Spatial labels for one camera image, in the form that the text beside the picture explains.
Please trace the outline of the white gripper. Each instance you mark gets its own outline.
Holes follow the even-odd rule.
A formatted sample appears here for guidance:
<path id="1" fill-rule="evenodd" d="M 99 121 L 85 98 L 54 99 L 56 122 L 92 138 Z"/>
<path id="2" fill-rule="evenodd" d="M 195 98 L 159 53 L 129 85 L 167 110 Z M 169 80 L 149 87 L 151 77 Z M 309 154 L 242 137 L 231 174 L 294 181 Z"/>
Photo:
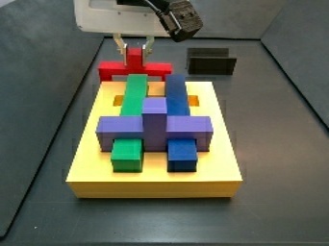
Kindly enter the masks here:
<path id="1" fill-rule="evenodd" d="M 168 34 L 149 7 L 119 5 L 116 0 L 73 0 L 77 27 L 84 32 L 113 34 L 116 50 L 127 65 L 127 43 L 121 35 L 147 37 L 143 62 L 151 54 L 153 37 Z"/>

